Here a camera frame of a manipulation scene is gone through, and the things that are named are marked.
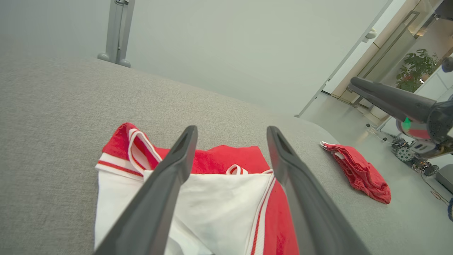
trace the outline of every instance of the white stripe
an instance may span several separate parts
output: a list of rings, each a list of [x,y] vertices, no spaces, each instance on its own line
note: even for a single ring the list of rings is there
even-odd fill
[[[265,226],[264,226],[264,220],[265,219],[264,219],[264,217],[265,217],[265,213],[266,213],[267,201],[269,200],[269,196],[270,196],[270,194],[272,192],[272,188],[274,187],[274,183],[275,183],[274,174],[270,174],[268,182],[267,182],[267,185],[266,185],[266,188],[264,189],[264,192],[263,192],[263,196],[262,196],[262,198],[261,198],[261,200],[260,200],[260,202],[259,202],[259,204],[258,204],[258,206],[256,208],[255,218],[253,220],[252,229],[250,231],[250,237],[249,237],[249,242],[248,242],[248,245],[247,245],[246,254],[250,254],[252,252],[253,241],[255,239],[255,233],[257,231],[258,231],[258,236],[257,236],[257,239],[256,239],[257,243],[256,243],[256,246],[255,246],[255,254],[262,254],[263,253],[263,250],[264,250],[264,230],[265,230]],[[259,222],[259,225],[258,225],[258,229],[256,229],[256,225],[257,225],[256,223],[258,221],[258,215],[260,216],[260,222]],[[258,240],[260,240],[260,239],[263,239],[262,240],[263,247],[261,248],[261,253],[258,253],[257,252],[257,249],[259,248],[258,247]]]
[[[151,154],[154,156],[154,158],[157,160],[157,162],[162,162],[162,158],[160,157],[159,154],[157,154],[156,150],[154,149],[154,146],[151,144],[151,142],[146,138],[145,134],[143,132],[141,132],[140,130],[136,129],[136,128],[133,128],[131,130],[129,130],[129,142],[133,142],[134,140],[132,139],[132,133],[134,133],[134,131],[137,131],[135,134],[134,134],[134,138],[136,137],[136,135],[139,134],[139,139],[145,144],[145,146],[148,148],[148,150],[151,152]]]
[[[232,165],[231,167],[229,167],[227,169],[227,171],[225,172],[226,175],[241,175],[241,169],[242,169],[242,175],[245,175],[245,174],[249,174],[249,172],[247,170],[245,170],[244,168],[241,168],[239,165]]]
[[[132,136],[129,136],[129,147],[127,149],[127,155],[129,155],[130,163],[134,166],[134,168],[139,173],[141,173],[143,175],[143,169],[139,165],[137,165],[137,163],[134,162],[134,159],[132,157],[132,146],[134,145],[134,139],[135,139],[135,137],[137,136],[138,133],[139,133],[139,131],[133,133]]]
[[[264,253],[264,234],[265,234],[265,218],[266,218],[266,209],[267,203],[269,202],[270,194],[272,193],[272,189],[274,188],[275,178],[272,178],[272,183],[269,187],[269,192],[267,193],[266,199],[264,201],[263,209],[261,209],[260,215],[260,222],[258,223],[258,235],[256,237],[256,246],[255,246],[255,254],[260,255]]]
[[[145,154],[138,149],[137,146],[132,146],[131,148],[132,155],[134,155],[135,160],[142,165],[145,170],[151,170],[151,166],[149,165],[148,159],[146,158]]]
[[[117,175],[121,175],[121,176],[130,178],[130,179],[143,181],[143,177],[141,177],[141,176],[138,176],[138,175],[135,175],[135,174],[131,174],[131,173],[116,169],[114,167],[109,167],[109,166],[102,165],[102,164],[96,164],[95,169],[98,170],[98,171],[99,170],[104,170],[104,171],[111,172],[111,173],[117,174]]]
[[[138,171],[135,170],[134,166],[129,162],[129,160],[124,160],[122,158],[112,156],[112,155],[107,154],[105,152],[101,155],[101,158],[99,160],[112,163],[112,164],[117,165],[119,167],[127,168],[127,169],[129,169],[131,171],[138,172]]]
[[[344,155],[339,152],[334,153],[334,155],[339,157],[340,159],[344,159]]]
[[[324,142],[324,141],[320,141],[319,144],[321,145],[321,147],[322,147],[324,150],[327,150],[326,144],[328,144],[328,145],[336,145],[336,144],[332,144],[332,143],[326,143],[326,142]]]

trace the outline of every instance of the red and white clothing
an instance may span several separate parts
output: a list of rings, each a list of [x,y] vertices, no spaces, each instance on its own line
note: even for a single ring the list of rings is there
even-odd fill
[[[124,123],[96,164],[95,247],[169,149]],[[258,147],[195,152],[181,186],[166,254],[299,254],[286,195]]]
[[[354,148],[321,141],[321,147],[330,151],[341,166],[351,186],[365,192],[372,199],[390,204],[390,188],[378,170]]]

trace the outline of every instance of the red stripe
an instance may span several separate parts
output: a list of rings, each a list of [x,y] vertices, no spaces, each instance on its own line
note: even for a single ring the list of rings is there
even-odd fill
[[[260,227],[260,217],[261,217],[261,210],[263,209],[264,202],[266,201],[267,194],[269,193],[270,189],[267,190],[266,196],[264,197],[263,203],[261,204],[260,212],[258,213],[258,220],[256,221],[256,228],[255,228],[255,237],[253,239],[253,246],[252,246],[252,251],[250,255],[255,255],[255,249],[256,249],[256,240],[258,239],[258,229]]]
[[[99,160],[97,163],[101,164],[101,165],[104,165],[104,166],[113,167],[115,169],[118,169],[118,170],[121,170],[121,171],[125,171],[127,173],[131,173],[131,174],[134,174],[134,175],[137,175],[137,176],[140,176],[140,177],[143,176],[141,173],[129,170],[129,169],[124,168],[124,167],[117,166],[115,164],[112,164],[112,163],[109,163],[109,162],[106,162],[106,161]]]
[[[138,130],[133,131],[132,134],[130,135],[129,139],[130,139],[130,138],[135,134],[135,132],[137,132],[137,131],[138,131]],[[137,165],[139,165],[139,167],[140,167],[141,169],[145,170],[145,168],[144,168],[144,167],[143,167],[143,166],[142,166],[142,165],[134,158],[134,155],[132,154],[132,148],[130,149],[130,155],[132,156],[132,160],[134,160],[134,162],[135,162]]]
[[[137,146],[137,148],[145,155],[149,165],[151,166],[151,169],[154,170],[156,168],[156,166],[159,164],[159,160],[157,159],[157,157],[151,152],[152,149],[148,149],[148,146],[145,145],[145,142],[147,138],[141,138],[139,136],[137,136],[138,139],[135,139],[134,140],[134,144],[135,146]]]

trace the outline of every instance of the metal stand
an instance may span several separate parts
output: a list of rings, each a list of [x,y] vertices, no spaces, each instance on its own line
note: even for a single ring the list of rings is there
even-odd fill
[[[135,0],[111,0],[106,51],[99,53],[98,59],[130,67],[126,51],[134,6]]]

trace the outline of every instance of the potted plant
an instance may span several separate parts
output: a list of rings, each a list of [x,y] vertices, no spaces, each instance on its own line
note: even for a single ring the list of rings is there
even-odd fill
[[[415,92],[422,82],[425,81],[439,66],[437,54],[429,55],[426,49],[418,49],[415,53],[406,54],[404,64],[400,73],[396,76],[398,80],[396,87]]]

